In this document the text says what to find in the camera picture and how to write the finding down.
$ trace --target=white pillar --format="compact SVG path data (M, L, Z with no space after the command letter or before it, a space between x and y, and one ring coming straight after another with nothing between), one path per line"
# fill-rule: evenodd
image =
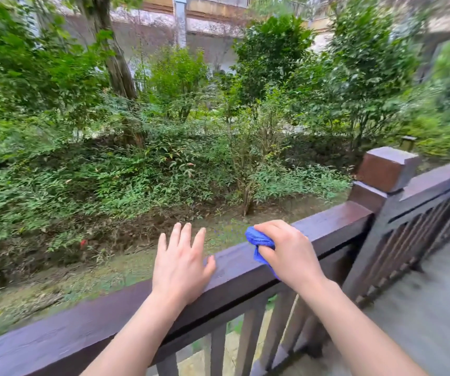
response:
M174 20L176 22L176 44L181 48L187 45L186 5L187 0L173 0Z

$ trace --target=blue rag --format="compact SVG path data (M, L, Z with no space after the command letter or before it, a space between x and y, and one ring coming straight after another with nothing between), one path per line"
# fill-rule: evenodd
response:
M246 240L255 246L255 254L253 255L253 259L258 261L259 263L267 265L270 268L270 270L272 271L272 273L274 273L274 276L276 276L276 278L277 278L276 272L274 272L274 270L269 265L267 260L264 259L263 256L260 255L258 252L259 245L264 245L264 246L268 246L269 248L275 249L276 246L274 244L274 241L271 238L269 238L266 234L256 230L254 227L248 227L246 229L245 235L246 235Z

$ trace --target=dirt ground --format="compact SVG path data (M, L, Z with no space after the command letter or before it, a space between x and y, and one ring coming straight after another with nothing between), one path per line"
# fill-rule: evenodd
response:
M205 251L212 254L243 242L248 226L272 219L297 221L345 198L345 194L331 202L310 196L285 198L256 206L247 219L241 217L239 208L217 208L213 214L191 223L194 233L206 227ZM24 282L9 284L0 291L0 335L83 299L97 298L150 278L155 251L156 242L144 240L123 254L105 249L93 264L51 268Z

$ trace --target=wooden railing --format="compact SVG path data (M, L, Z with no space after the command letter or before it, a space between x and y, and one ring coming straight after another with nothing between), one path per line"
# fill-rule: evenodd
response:
M420 159L369 151L347 202L293 223L314 244L323 271L364 305L450 238L450 164L413 177ZM206 375L221 375L227 322L244 314L235 375L266 374L299 349L316 354L327 335L305 303L239 244L216 255L217 271L187 306L154 358L178 375L175 353L205 337ZM78 304L0 336L0 376L79 375L149 295L151 281ZM253 361L270 297L277 295Z

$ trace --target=person's right hand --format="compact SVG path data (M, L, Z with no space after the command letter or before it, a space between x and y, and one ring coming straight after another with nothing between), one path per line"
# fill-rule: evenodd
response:
M312 244L295 227L282 220L272 220L255 225L255 229L274 241L275 250L258 246L258 251L290 288L300 293L303 285L326 280Z

